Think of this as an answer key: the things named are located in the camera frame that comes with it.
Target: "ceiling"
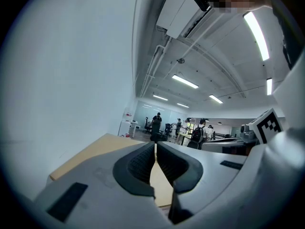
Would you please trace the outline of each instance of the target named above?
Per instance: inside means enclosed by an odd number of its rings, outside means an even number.
[[[161,11],[161,7],[152,8]],[[289,72],[283,55],[283,35],[277,18],[270,8],[255,10],[254,15],[264,34],[270,58],[262,61],[255,37],[243,18],[242,13],[232,11],[222,18],[198,41],[184,57],[184,64],[175,65],[199,35],[215,21],[220,13],[213,11],[200,29],[189,38],[178,37],[171,41],[144,97],[159,95],[172,104],[181,103],[196,107],[210,100],[213,94],[226,101],[234,99],[261,99],[266,96],[266,79],[273,79],[275,89]],[[147,31],[152,35],[150,49],[143,52],[147,57],[141,67],[136,82],[137,95],[140,94],[148,65],[157,44],[165,45],[166,35],[162,31]],[[176,74],[196,85],[193,89],[180,83],[172,76]]]

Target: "air conditioner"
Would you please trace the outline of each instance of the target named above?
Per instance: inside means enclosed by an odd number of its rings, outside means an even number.
[[[212,7],[201,11],[194,0],[166,0],[157,26],[165,28],[166,34],[175,39],[180,35],[189,38],[213,13]]]

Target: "fluorescent light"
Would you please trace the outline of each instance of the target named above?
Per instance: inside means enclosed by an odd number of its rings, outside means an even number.
[[[247,21],[250,29],[252,30],[252,33],[258,44],[259,50],[261,51],[263,61],[269,59],[269,53],[265,38],[254,14],[252,12],[249,12],[244,16],[244,19]]]
[[[163,100],[165,100],[165,101],[167,101],[168,99],[166,99],[166,98],[163,98],[163,97],[159,97],[159,96],[156,96],[156,95],[153,95],[154,97],[157,97],[157,98],[161,98],[161,99],[163,99]]]
[[[220,101],[217,97],[215,97],[214,95],[210,95],[210,98],[213,98],[215,101],[219,102],[220,104],[223,104],[222,101]]]
[[[185,108],[189,108],[189,106],[185,106],[185,105],[183,105],[183,104],[178,104],[178,105],[183,106],[183,107],[185,107]]]
[[[184,84],[187,84],[187,85],[189,85],[189,86],[191,86],[191,87],[193,87],[193,88],[198,88],[199,86],[197,86],[197,85],[195,85],[195,84],[193,84],[193,83],[191,83],[191,82],[189,82],[189,81],[187,81],[187,80],[185,80],[185,79],[182,79],[181,77],[179,77],[178,75],[173,75],[173,78],[175,79],[175,80],[178,80],[178,81],[180,81],[180,82],[182,82],[182,83],[184,83]]]
[[[267,95],[272,94],[272,79],[267,79]]]

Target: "pipe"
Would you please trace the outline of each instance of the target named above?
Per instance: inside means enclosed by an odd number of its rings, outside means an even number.
[[[164,48],[164,50],[163,50],[163,52],[162,52],[162,54],[161,54],[161,56],[160,56],[160,58],[159,58],[157,64],[156,64],[156,67],[155,67],[155,69],[154,69],[154,71],[153,71],[153,74],[152,74],[151,76],[154,76],[154,75],[156,74],[156,71],[157,71],[157,69],[159,68],[159,65],[160,65],[162,59],[164,58],[164,56],[165,56],[165,54],[166,54],[166,52],[167,52],[167,50],[168,50],[168,48],[169,48],[169,46],[170,46],[170,43],[171,43],[172,39],[173,39],[173,38],[170,37],[169,40],[167,41],[166,46],[165,46],[165,48]],[[149,84],[152,82],[152,79],[153,79],[153,78],[150,77],[150,79],[149,79],[149,81],[148,81],[148,84],[147,84],[147,86],[146,86],[146,88],[145,88],[145,90],[144,90],[144,92],[143,92],[143,96],[145,95],[145,93],[146,93],[146,91],[147,91],[147,89],[148,89],[148,87],[149,87]]]
[[[214,26],[222,17],[223,17],[223,13],[216,19],[214,20],[209,26],[208,28],[206,28],[202,33],[201,35],[192,43],[192,45],[188,48],[188,50],[185,51],[185,53],[182,55],[181,58],[184,58],[188,53],[189,51],[193,48],[193,46],[206,34],[206,32],[212,27]],[[163,77],[163,79],[161,81],[163,81],[169,74],[170,72],[172,72],[172,70],[176,67],[176,65],[178,64],[178,62],[176,62],[173,67],[169,70],[169,72]]]
[[[165,48],[164,46],[162,46],[162,45],[160,45],[160,44],[158,44],[157,46],[156,46],[156,49],[155,49],[155,51],[154,51],[154,53],[153,53],[153,55],[152,55],[152,60],[151,60],[151,62],[149,63],[149,66],[148,66],[148,69],[147,69],[147,73],[146,73],[146,76],[145,76],[145,79],[144,79],[144,82],[143,82],[143,86],[142,86],[142,89],[141,89],[141,93],[140,93],[140,96],[142,95],[142,92],[143,92],[143,90],[145,89],[145,86],[146,86],[146,82],[147,82],[147,78],[148,78],[148,75],[150,75],[150,73],[151,73],[151,71],[152,71],[152,65],[154,65],[154,63],[156,62],[156,54],[157,54],[157,51],[158,51],[158,49],[159,48]]]

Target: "wooden table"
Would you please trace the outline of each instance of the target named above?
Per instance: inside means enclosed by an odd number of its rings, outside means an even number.
[[[184,141],[184,138],[188,138],[188,139],[191,139],[192,135],[188,135],[188,134],[184,134],[184,133],[179,133],[178,135],[181,135],[182,136],[182,142],[181,142],[181,146],[183,145],[183,141]]]
[[[77,155],[69,159],[62,166],[57,168],[50,174],[51,180],[56,180],[62,175],[66,174],[68,171],[79,165],[86,159],[91,157],[106,154],[127,146],[143,143],[141,141],[132,140],[126,137],[118,137],[111,134],[105,134],[84,150],[79,152]],[[157,206],[163,207],[170,205],[172,202],[173,188],[166,179],[164,173],[162,172],[160,166],[155,162],[151,171],[151,186],[154,188],[155,192],[155,203]]]

